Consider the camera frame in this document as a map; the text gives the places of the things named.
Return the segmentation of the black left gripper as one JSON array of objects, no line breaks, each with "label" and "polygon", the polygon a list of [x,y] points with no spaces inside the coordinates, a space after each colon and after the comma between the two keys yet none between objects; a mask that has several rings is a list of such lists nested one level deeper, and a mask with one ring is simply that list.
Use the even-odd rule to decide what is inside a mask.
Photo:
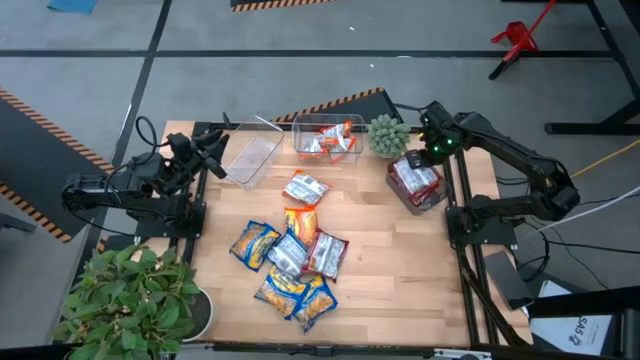
[{"label": "black left gripper", "polygon": [[221,157],[211,154],[213,146],[225,147],[229,135],[222,129],[216,129],[208,133],[202,133],[191,139],[192,159],[187,162],[186,168],[190,175],[196,175],[201,170],[210,171],[219,179],[225,179],[227,172],[222,167]]}]

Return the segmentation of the red Maruchan noodle packet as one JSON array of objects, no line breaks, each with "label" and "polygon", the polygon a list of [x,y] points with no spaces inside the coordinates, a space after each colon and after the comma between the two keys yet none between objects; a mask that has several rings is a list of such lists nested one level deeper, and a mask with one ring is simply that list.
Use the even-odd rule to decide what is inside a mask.
[{"label": "red Maruchan noodle packet", "polygon": [[422,192],[417,194],[416,199],[412,197],[393,172],[387,174],[386,182],[408,210],[418,216],[449,196],[449,185],[439,173],[437,173],[437,176],[438,182],[433,187],[424,187]]},{"label": "red Maruchan noodle packet", "polygon": [[304,273],[324,276],[337,281],[349,242],[319,229],[302,265]]},{"label": "red Maruchan noodle packet", "polygon": [[416,204],[421,203],[431,193],[439,188],[442,176],[430,167],[411,168],[406,157],[400,158],[393,164],[393,172],[398,184]]}]

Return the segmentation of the orange Maruchan noodle packet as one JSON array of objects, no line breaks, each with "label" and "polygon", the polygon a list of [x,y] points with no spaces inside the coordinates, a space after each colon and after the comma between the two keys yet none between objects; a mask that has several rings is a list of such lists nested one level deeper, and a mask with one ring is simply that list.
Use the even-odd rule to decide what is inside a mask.
[{"label": "orange Maruchan noodle packet", "polygon": [[319,181],[303,170],[297,169],[285,185],[283,194],[315,207],[329,189],[330,186],[328,184]]},{"label": "orange Maruchan noodle packet", "polygon": [[318,227],[316,210],[313,207],[284,209],[285,225],[306,246],[310,246]]},{"label": "orange Maruchan noodle packet", "polygon": [[351,128],[352,122],[350,120],[347,120],[334,126],[324,127],[320,130],[320,132],[328,138],[341,140],[350,136]]},{"label": "orange Maruchan noodle packet", "polygon": [[355,137],[336,138],[328,147],[329,158],[332,163],[341,161],[355,145]]},{"label": "orange Maruchan noodle packet", "polygon": [[314,136],[307,140],[299,156],[303,159],[322,158],[329,153],[328,146],[331,140],[324,135]]}]

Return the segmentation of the small potted succulent plant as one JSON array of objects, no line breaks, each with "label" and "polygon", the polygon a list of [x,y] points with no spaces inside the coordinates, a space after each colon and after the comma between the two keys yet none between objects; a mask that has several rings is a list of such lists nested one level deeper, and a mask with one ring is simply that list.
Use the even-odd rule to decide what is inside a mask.
[{"label": "small potted succulent plant", "polygon": [[394,159],[401,157],[410,142],[411,127],[387,114],[379,115],[368,125],[371,151],[381,157]]}]

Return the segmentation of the clear plastic bin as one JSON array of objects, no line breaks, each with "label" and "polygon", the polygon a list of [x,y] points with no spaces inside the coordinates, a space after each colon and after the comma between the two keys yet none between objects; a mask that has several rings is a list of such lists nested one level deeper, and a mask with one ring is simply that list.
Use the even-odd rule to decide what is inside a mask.
[{"label": "clear plastic bin", "polygon": [[393,164],[394,164],[396,161],[398,161],[399,159],[395,160],[393,163],[391,163],[391,164],[387,167],[386,177],[387,177],[387,174],[388,174],[389,172],[393,172]]},{"label": "clear plastic bin", "polygon": [[253,116],[242,120],[228,135],[222,158],[225,181],[251,190],[279,154],[284,131],[271,121]]},{"label": "clear plastic bin", "polygon": [[294,118],[291,127],[292,143],[298,158],[302,161],[310,162],[328,162],[331,164],[329,153],[322,158],[303,159],[299,156],[299,152],[304,147],[308,139],[323,135],[320,130],[324,127],[334,126],[347,120],[352,122],[351,134],[349,137],[355,137],[356,142],[351,151],[339,162],[356,162],[364,151],[367,141],[367,126],[360,115],[356,114],[305,114],[298,115]]}]

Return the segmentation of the black hazard striped mat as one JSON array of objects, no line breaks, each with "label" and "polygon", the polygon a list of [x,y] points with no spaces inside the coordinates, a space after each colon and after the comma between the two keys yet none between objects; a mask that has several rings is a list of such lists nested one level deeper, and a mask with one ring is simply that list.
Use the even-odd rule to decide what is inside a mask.
[{"label": "black hazard striped mat", "polygon": [[85,227],[63,209],[67,178],[113,170],[108,160],[0,87],[0,195],[51,236],[66,243]]},{"label": "black hazard striped mat", "polygon": [[232,12],[250,12],[312,4],[331,3],[336,0],[230,0]]},{"label": "black hazard striped mat", "polygon": [[272,121],[279,124],[292,123],[296,116],[305,114],[356,114],[360,115],[366,123],[380,115],[389,115],[391,118],[397,119],[399,123],[404,122],[390,96],[382,87],[280,115],[273,118]]}]

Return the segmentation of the black power supply box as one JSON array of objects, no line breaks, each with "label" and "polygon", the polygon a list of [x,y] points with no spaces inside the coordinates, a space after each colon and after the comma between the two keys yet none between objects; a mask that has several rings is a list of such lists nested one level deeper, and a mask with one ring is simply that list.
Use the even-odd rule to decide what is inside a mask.
[{"label": "black power supply box", "polygon": [[485,266],[510,310],[519,310],[534,302],[534,297],[508,252],[499,251],[486,256]]}]

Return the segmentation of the red pole stand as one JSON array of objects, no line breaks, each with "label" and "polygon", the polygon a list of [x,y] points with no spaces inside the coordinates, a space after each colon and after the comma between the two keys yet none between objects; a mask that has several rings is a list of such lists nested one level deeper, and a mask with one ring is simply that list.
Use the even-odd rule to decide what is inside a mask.
[{"label": "red pole stand", "polygon": [[499,43],[502,40],[507,39],[511,44],[511,49],[502,57],[497,67],[489,74],[489,80],[496,80],[511,65],[516,63],[523,53],[539,51],[539,48],[535,40],[533,39],[532,34],[540,25],[542,20],[546,17],[546,15],[550,12],[553,6],[557,3],[557,0],[532,1],[541,1],[545,3],[546,6],[530,27],[525,25],[522,21],[510,22],[506,25],[506,28],[501,33],[495,35],[491,39],[492,43]]}]

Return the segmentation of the leafy green potted plant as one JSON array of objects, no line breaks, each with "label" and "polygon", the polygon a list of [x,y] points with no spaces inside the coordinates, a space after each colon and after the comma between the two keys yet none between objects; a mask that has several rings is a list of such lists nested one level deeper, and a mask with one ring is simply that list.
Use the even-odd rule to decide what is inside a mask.
[{"label": "leafy green potted plant", "polygon": [[69,360],[163,360],[206,333],[208,293],[175,247],[96,252],[66,295],[52,338]]}]

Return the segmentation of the white paper sheet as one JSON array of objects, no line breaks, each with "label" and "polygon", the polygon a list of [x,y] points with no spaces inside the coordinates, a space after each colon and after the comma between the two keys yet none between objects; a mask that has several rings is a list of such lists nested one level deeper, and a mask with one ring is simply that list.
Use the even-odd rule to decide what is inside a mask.
[{"label": "white paper sheet", "polygon": [[556,297],[556,296],[564,296],[564,295],[570,295],[570,294],[571,294],[570,290],[555,283],[554,281],[544,280],[541,284],[537,298],[541,299],[546,297]]}]

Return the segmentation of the blue floor mat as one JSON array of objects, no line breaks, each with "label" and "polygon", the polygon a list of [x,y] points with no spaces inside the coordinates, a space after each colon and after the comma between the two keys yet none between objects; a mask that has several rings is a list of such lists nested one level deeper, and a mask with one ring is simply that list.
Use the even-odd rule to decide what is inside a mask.
[{"label": "blue floor mat", "polygon": [[57,12],[90,14],[98,0],[50,0],[47,8]]}]

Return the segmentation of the grey metal leg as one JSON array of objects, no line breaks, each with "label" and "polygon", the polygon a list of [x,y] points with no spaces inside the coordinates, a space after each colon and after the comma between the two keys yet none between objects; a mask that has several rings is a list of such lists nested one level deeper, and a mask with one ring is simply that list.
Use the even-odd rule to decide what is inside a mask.
[{"label": "grey metal leg", "polygon": [[25,233],[34,233],[36,226],[0,212],[0,230],[3,229],[14,229]]}]

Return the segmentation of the white printed box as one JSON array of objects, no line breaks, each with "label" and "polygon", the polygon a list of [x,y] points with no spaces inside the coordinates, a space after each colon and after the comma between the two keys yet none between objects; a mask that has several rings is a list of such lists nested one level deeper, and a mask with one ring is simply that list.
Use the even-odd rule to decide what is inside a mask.
[{"label": "white printed box", "polygon": [[564,352],[600,355],[611,315],[534,318],[531,332]]}]

